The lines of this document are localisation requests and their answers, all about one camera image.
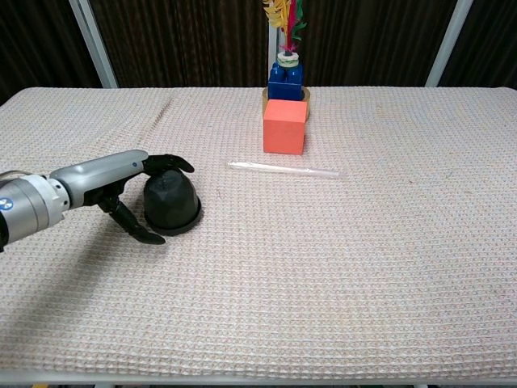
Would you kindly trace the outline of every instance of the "feather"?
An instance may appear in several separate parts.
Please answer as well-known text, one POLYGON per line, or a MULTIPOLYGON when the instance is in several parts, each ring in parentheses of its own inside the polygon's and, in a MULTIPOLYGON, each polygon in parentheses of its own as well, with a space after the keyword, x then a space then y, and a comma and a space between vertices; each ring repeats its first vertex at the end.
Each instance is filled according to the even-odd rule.
POLYGON ((291 0, 288 16, 288 33, 285 34, 285 44, 289 51, 294 51, 294 47, 292 47, 292 29, 294 28, 296 22, 296 0, 291 0))
POLYGON ((306 22, 300 23, 301 19, 304 17, 304 11, 301 8, 302 1, 303 0, 297 0, 297 2, 296 2, 296 22, 297 22, 297 25, 294 26, 290 30, 290 34, 291 34, 291 39, 292 40, 300 41, 301 38, 296 33, 307 25, 306 22))
POLYGON ((291 0, 263 0, 263 3, 269 24, 275 28, 282 28, 284 34, 287 34, 291 0))

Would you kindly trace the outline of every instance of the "robotic hand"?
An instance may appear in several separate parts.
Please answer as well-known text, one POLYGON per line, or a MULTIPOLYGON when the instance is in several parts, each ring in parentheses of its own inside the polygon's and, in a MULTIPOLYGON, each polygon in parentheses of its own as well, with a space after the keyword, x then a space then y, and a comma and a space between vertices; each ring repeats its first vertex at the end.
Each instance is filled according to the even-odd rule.
POLYGON ((56 225, 63 212, 98 205, 136 240, 163 244, 163 237, 150 233, 120 201, 128 180, 141 172, 155 176, 168 170, 194 172, 179 156, 152 155, 130 150, 60 168, 48 179, 25 175, 0 181, 0 252, 8 243, 56 225))

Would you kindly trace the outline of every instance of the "blue toy brick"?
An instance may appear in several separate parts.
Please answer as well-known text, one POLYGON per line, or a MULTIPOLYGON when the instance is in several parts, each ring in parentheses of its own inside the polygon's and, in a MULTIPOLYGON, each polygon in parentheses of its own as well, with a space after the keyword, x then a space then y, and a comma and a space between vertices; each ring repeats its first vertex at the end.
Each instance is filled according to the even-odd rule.
POLYGON ((269 82, 267 83, 267 97, 269 99, 302 100, 303 67, 284 68, 276 62, 271 67, 269 82))
POLYGON ((301 85, 286 82, 268 82, 267 97, 269 99, 301 101, 301 85))

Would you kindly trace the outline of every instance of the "brown curtain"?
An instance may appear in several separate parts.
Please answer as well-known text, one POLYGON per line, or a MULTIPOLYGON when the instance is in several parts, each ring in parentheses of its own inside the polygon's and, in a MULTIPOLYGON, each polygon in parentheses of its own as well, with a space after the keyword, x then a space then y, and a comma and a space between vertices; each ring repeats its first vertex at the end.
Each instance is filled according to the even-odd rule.
POLYGON ((0 104, 31 86, 101 86, 69 2, 3 0, 0 9, 0 104))
POLYGON ((90 0, 121 87, 263 86, 259 0, 90 0))
POLYGON ((475 0, 440 86, 517 89, 517 2, 475 0))
POLYGON ((424 86, 456 0, 304 0, 308 86, 424 86))

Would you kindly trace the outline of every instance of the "green feather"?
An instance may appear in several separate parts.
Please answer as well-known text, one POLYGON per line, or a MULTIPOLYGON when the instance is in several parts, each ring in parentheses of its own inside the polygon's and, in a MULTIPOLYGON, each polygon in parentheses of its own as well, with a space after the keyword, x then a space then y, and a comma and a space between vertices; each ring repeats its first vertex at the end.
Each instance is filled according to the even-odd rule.
POLYGON ((298 31, 300 31, 302 28, 304 28, 307 25, 306 22, 298 23, 296 26, 292 28, 292 35, 291 37, 296 40, 301 40, 301 38, 296 34, 298 31))
MULTIPOLYGON (((296 20, 301 20, 301 18, 304 17, 304 11, 301 8, 303 0, 297 0, 296 2, 296 20)), ((296 34, 298 31, 300 31, 302 28, 304 28, 307 25, 306 22, 298 23, 296 26, 292 28, 292 34, 291 38, 294 40, 301 40, 301 38, 296 34)))

